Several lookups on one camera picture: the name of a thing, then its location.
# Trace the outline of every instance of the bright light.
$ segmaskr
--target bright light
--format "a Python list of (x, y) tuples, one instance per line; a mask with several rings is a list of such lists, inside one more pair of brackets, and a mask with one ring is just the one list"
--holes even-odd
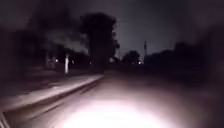
[(124, 102), (96, 102), (70, 116), (62, 128), (177, 128), (143, 111)]

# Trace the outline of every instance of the road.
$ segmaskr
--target road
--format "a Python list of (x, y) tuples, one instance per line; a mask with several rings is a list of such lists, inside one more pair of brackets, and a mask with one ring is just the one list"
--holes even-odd
[(205, 128), (211, 103), (192, 94), (153, 77), (110, 74), (4, 114), (12, 128)]

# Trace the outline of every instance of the sky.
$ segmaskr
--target sky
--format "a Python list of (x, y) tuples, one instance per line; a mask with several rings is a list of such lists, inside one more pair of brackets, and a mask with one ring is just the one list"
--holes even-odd
[[(53, 2), (49, 8), (62, 5)], [(224, 23), (222, 0), (68, 0), (72, 16), (105, 12), (117, 19), (116, 38), (121, 54), (137, 50), (144, 55), (173, 49), (177, 41), (190, 44), (209, 27)], [(0, 0), (0, 25), (15, 31), (26, 27), (41, 0)], [(77, 44), (67, 44), (80, 49)]]

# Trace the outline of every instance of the foliage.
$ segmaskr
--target foliage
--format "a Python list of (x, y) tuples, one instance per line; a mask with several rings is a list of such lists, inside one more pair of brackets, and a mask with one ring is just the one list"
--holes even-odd
[(81, 17), (81, 21), (81, 32), (88, 38), (87, 46), (92, 64), (98, 67), (106, 66), (120, 47), (114, 39), (116, 20), (104, 13), (90, 13)]
[(129, 51), (123, 57), (123, 62), (126, 64), (137, 64), (139, 61), (139, 53), (137, 51)]

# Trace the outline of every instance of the pole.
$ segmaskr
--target pole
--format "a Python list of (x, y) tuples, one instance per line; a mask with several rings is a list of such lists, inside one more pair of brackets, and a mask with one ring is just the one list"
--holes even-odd
[(145, 51), (145, 57), (146, 57), (146, 55), (147, 55), (147, 42), (146, 41), (144, 42), (144, 51)]
[(68, 63), (69, 63), (69, 55), (66, 54), (65, 56), (65, 74), (68, 74)]

